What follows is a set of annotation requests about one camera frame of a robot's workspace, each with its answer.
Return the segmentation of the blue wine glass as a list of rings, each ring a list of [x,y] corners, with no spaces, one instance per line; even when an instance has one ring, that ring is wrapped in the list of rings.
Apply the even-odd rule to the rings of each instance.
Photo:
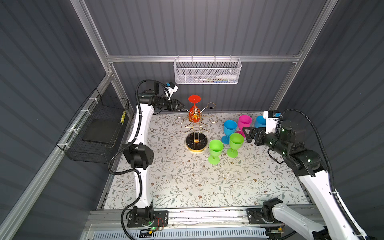
[[[265,128],[266,119],[263,116],[257,116],[255,121],[255,128]]]
[[[236,132],[238,125],[233,120],[227,120],[224,122],[224,136],[221,138],[223,144],[228,145],[230,142],[231,134]]]

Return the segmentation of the pink wine glass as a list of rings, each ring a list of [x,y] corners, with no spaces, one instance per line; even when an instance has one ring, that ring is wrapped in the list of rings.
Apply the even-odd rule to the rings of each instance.
[[[238,134],[241,134],[243,137],[245,137],[245,133],[243,131],[243,128],[244,127],[250,127],[252,123],[252,118],[248,115],[241,115],[239,117],[239,121],[238,121],[238,127],[239,127],[239,130],[237,131]]]

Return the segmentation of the green wine glass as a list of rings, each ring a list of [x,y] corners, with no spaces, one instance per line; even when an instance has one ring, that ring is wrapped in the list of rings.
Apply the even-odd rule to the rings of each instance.
[[[230,158],[236,158],[238,156],[238,149],[242,147],[244,140],[244,137],[239,133],[233,133],[230,135],[230,148],[227,150],[227,155]]]
[[[220,162],[220,155],[224,149],[224,144],[220,140],[212,140],[209,143],[210,156],[208,158],[209,163],[217,165]]]

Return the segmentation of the red wine glass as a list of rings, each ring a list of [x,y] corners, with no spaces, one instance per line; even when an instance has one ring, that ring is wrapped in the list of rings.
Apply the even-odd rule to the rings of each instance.
[[[201,120],[201,111],[197,107],[197,103],[201,101],[201,97],[198,95],[191,95],[188,100],[193,104],[189,110],[189,121],[192,123],[198,123]]]

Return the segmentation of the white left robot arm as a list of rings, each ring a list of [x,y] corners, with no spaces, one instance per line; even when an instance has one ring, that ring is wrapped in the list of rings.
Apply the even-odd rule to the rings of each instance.
[[[154,152],[148,146],[148,133],[155,109],[176,112],[184,105],[172,98],[178,91],[174,83],[162,84],[159,81],[144,80],[136,88],[136,118],[133,132],[128,140],[124,157],[135,173],[136,200],[133,204],[132,219],[149,225],[155,217],[153,200],[150,194],[149,171],[154,161]]]

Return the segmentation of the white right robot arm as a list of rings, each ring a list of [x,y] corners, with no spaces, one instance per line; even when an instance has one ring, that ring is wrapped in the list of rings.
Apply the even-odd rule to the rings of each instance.
[[[337,192],[329,161],[305,148],[305,130],[290,121],[268,128],[244,128],[247,142],[264,145],[283,158],[315,202],[324,224],[316,223],[289,208],[282,200],[265,201],[260,213],[247,210],[250,220],[259,218],[267,224],[281,222],[307,240],[367,240]]]

